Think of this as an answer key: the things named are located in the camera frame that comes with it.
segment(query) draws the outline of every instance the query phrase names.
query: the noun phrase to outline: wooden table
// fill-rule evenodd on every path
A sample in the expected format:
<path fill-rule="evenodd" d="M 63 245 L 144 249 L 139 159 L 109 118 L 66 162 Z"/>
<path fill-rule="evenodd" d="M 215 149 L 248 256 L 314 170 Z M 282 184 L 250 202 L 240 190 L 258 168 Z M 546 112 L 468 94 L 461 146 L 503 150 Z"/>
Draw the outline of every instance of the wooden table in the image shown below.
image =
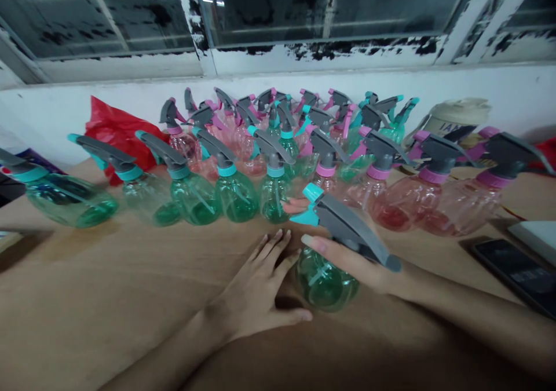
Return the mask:
<path fill-rule="evenodd" d="M 92 161 L 72 173 L 105 184 Z M 506 189 L 504 204 L 530 220 L 554 220 L 555 193 L 556 180 L 523 174 Z M 511 216 L 499 217 L 506 225 Z M 294 232 L 292 248 L 303 233 L 324 233 L 284 227 Z M 0 230 L 32 233 L 38 244 L 0 274 L 0 389 L 97 389 L 217 295 L 263 233 L 276 229 L 260 217 L 151 228 L 126 210 L 97 227 L 72 229 L 43 217 L 26 198 L 3 207 Z M 422 231 L 380 234 L 393 254 L 519 302 L 458 240 Z M 504 234 L 487 225 L 468 238 L 480 236 Z M 295 294 L 291 279 L 282 290 Z M 363 287 L 339 313 L 315 311 L 311 323 L 226 346 L 188 389 L 533 389 L 538 384 L 530 380 L 443 320 Z"/>

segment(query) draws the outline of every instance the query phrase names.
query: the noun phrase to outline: human arm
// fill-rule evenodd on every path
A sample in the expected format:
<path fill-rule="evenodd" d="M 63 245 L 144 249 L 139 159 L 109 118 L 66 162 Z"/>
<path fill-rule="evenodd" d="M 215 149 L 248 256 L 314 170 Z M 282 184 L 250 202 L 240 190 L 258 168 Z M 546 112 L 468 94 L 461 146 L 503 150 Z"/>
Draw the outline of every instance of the human arm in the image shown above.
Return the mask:
<path fill-rule="evenodd" d="M 291 200 L 287 213 L 308 201 Z M 420 305 L 450 321 L 530 373 L 556 380 L 556 323 L 528 308 L 464 286 L 402 261 L 392 273 L 346 247 L 318 236 L 302 242 L 373 290 Z"/>
<path fill-rule="evenodd" d="M 240 337 L 309 321 L 306 309 L 278 310 L 275 298 L 300 251 L 275 267 L 291 239 L 282 231 L 262 239 L 227 288 L 177 332 L 118 374 L 100 391 L 175 391 L 212 353 Z"/>

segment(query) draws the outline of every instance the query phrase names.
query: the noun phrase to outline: plastic spray bottle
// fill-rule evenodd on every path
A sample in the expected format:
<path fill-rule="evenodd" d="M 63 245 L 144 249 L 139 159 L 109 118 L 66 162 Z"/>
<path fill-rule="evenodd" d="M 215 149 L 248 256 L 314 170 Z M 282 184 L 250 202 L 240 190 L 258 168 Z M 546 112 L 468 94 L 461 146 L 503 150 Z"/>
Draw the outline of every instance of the plastic spray bottle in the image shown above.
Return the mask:
<path fill-rule="evenodd" d="M 339 106 L 336 112 L 336 122 L 334 127 L 330 130 L 330 139 L 334 140 L 342 149 L 346 149 L 349 125 L 353 116 L 353 111 L 357 108 L 356 104 L 352 104 L 350 98 L 337 90 L 328 90 L 330 99 L 323 107 L 323 110 L 328 110 L 332 106 Z"/>
<path fill-rule="evenodd" d="M 257 214 L 258 196 L 253 183 L 234 165 L 237 157 L 232 150 L 206 130 L 194 128 L 193 132 L 203 146 L 203 157 L 215 156 L 220 177 L 216 181 L 216 193 L 224 215 L 233 222 L 251 220 Z"/>
<path fill-rule="evenodd" d="M 259 120 L 254 116 L 251 109 L 245 108 L 239 103 L 236 104 L 236 112 L 239 113 L 243 122 L 241 127 L 238 127 L 243 132 L 240 156 L 241 168 L 249 176 L 261 176 L 266 173 L 265 158 L 254 153 L 256 148 L 255 139 L 247 130 L 249 126 L 258 124 Z"/>
<path fill-rule="evenodd" d="M 128 208 L 142 221 L 153 226 L 170 226 L 180 221 L 180 212 L 170 197 L 170 184 L 143 172 L 135 158 L 107 143 L 89 136 L 70 133 L 68 139 L 81 146 L 100 169 L 112 165 L 123 181 L 123 198 Z"/>
<path fill-rule="evenodd" d="M 222 122 L 230 130 L 230 133 L 223 135 L 223 142 L 226 144 L 226 146 L 228 146 L 228 148 L 233 151 L 234 154 L 239 156 L 240 144 L 239 140 L 235 140 L 236 128 L 238 126 L 238 122 L 236 120 L 237 114 L 235 113 L 235 105 L 230 96 L 224 93 L 221 89 L 215 87 L 214 91 L 216 92 L 216 96 L 220 101 L 220 107 L 224 110 L 224 119 L 222 120 Z"/>
<path fill-rule="evenodd" d="M 274 105 L 277 109 L 278 116 L 280 117 L 281 131 L 280 131 L 280 145 L 284 147 L 286 152 L 292 157 L 297 158 L 299 156 L 299 146 L 294 140 L 293 127 L 295 126 L 294 117 L 290 112 L 290 105 L 287 98 L 282 98 L 281 100 L 276 100 Z M 285 165 L 286 174 L 290 178 L 295 178 L 299 175 L 299 166 L 294 163 L 287 163 Z"/>
<path fill-rule="evenodd" d="M 200 158 L 198 157 L 199 142 L 197 142 L 197 139 L 195 139 L 191 133 L 183 131 L 181 126 L 176 122 L 176 118 L 182 123 L 186 122 L 184 117 L 178 112 L 175 106 L 175 99 L 172 97 L 168 99 L 162 107 L 162 111 L 160 112 L 160 123 L 166 124 L 166 129 L 170 134 L 170 146 L 188 160 L 187 165 L 189 169 L 198 173 L 200 172 Z"/>
<path fill-rule="evenodd" d="M 295 136 L 302 133 L 306 133 L 309 136 L 311 131 L 317 126 L 325 134 L 330 132 L 330 122 L 334 120 L 332 113 L 309 105 L 303 106 L 302 112 L 306 115 L 306 119 Z M 303 149 L 301 149 L 297 162 L 299 166 L 299 175 L 302 178 L 309 178 L 316 169 L 319 162 L 319 153 L 313 149 L 313 144 L 309 138 L 303 146 Z"/>
<path fill-rule="evenodd" d="M 293 165 L 295 159 L 275 136 L 255 126 L 250 126 L 248 130 L 261 152 L 268 157 L 266 175 L 262 179 L 259 196 L 261 215 L 273 224 L 283 223 L 290 215 L 284 212 L 280 201 L 288 201 L 288 197 L 294 195 L 291 178 L 286 173 L 284 164 Z"/>
<path fill-rule="evenodd" d="M 542 152 L 509 133 L 493 136 L 486 148 L 497 165 L 475 178 L 446 184 L 438 207 L 420 222 L 422 229 L 438 236 L 469 235 L 495 215 L 502 189 L 527 171 L 529 163 L 541 161 L 549 174 L 556 174 Z"/>
<path fill-rule="evenodd" d="M 448 179 L 458 157 L 467 158 L 462 147 L 433 134 L 420 147 L 430 162 L 418 175 L 402 178 L 382 192 L 371 210 L 376 223 L 394 232 L 415 229 L 435 211 L 442 195 L 441 184 Z"/>
<path fill-rule="evenodd" d="M 309 182 L 320 187 L 324 192 L 338 194 L 338 179 L 336 178 L 336 164 L 340 161 L 349 162 L 349 158 L 340 145 L 330 139 L 322 130 L 313 129 L 310 142 L 314 150 L 319 153 L 319 164 Z"/>
<path fill-rule="evenodd" d="M 342 164 L 338 171 L 340 179 L 346 183 L 351 182 L 355 176 L 361 174 L 365 169 L 369 168 L 372 163 L 372 155 L 367 153 L 367 148 L 362 144 L 363 138 L 371 130 L 378 131 L 381 124 L 385 126 L 385 129 L 390 128 L 385 114 L 382 110 L 376 108 L 371 102 L 361 108 L 359 117 L 361 118 L 363 125 L 359 126 L 357 138 L 352 135 L 351 139 L 349 139 L 349 150 L 347 151 L 348 155 L 351 155 L 350 158 L 353 162 L 350 164 Z M 350 151 L 352 144 L 356 140 L 359 141 L 357 149 Z"/>
<path fill-rule="evenodd" d="M 303 111 L 303 107 L 306 105 L 310 107 L 318 107 L 320 96 L 318 93 L 312 93 L 309 90 L 305 89 L 301 89 L 299 92 L 302 94 L 301 101 L 297 105 L 293 113 L 294 115 L 299 114 L 298 127 L 295 129 L 294 139 L 297 143 L 297 146 L 299 146 L 300 149 L 303 149 L 303 147 L 309 140 L 309 135 L 307 133 L 305 133 L 304 131 L 299 133 L 299 129 L 305 123 L 305 117 L 307 116 L 307 113 Z"/>
<path fill-rule="evenodd" d="M 135 136 L 149 147 L 153 156 L 164 161 L 172 177 L 170 196 L 188 223 L 202 226 L 214 222 L 220 214 L 220 198 L 214 187 L 204 177 L 187 168 L 186 159 L 156 136 L 138 130 Z"/>
<path fill-rule="evenodd" d="M 332 240 L 392 272 L 401 270 L 400 260 L 389 254 L 376 234 L 353 210 L 314 184 L 308 184 L 303 194 L 311 204 L 306 212 L 291 217 L 291 221 L 313 226 L 320 224 L 328 229 Z M 359 282 L 355 278 L 310 247 L 305 247 L 301 252 L 296 273 L 305 299 L 322 311 L 341 310 L 359 290 Z"/>
<path fill-rule="evenodd" d="M 375 161 L 366 173 L 356 177 L 354 184 L 342 196 L 342 201 L 350 207 L 369 212 L 376 198 L 387 188 L 386 179 L 392 166 L 395 163 L 413 165 L 413 162 L 401 146 L 376 130 L 371 130 L 361 143 L 366 148 L 365 155 L 374 155 Z"/>
<path fill-rule="evenodd" d="M 90 182 L 51 173 L 4 149 L 0 149 L 0 162 L 10 171 L 10 177 L 25 184 L 31 204 L 59 224 L 76 228 L 96 226 L 118 209 L 110 194 Z"/>

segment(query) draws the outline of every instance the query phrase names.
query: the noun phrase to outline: smartphone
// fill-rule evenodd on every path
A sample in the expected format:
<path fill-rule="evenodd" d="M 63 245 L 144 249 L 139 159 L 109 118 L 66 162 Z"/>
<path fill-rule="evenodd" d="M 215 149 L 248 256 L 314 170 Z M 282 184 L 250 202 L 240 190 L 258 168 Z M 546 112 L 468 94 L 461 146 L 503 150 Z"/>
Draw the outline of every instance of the smartphone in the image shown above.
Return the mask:
<path fill-rule="evenodd" d="M 472 245 L 471 255 L 533 310 L 556 320 L 556 273 L 551 273 L 505 239 Z"/>

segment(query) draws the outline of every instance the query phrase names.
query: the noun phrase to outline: window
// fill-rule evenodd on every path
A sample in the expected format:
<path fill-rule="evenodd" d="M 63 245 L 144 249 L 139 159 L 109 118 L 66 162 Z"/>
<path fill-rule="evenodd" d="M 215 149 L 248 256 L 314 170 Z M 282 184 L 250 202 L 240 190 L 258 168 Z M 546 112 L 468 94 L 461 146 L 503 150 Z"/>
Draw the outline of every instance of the window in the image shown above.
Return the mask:
<path fill-rule="evenodd" d="M 25 83 L 549 60 L 555 17 L 556 0 L 0 0 L 0 60 Z"/>

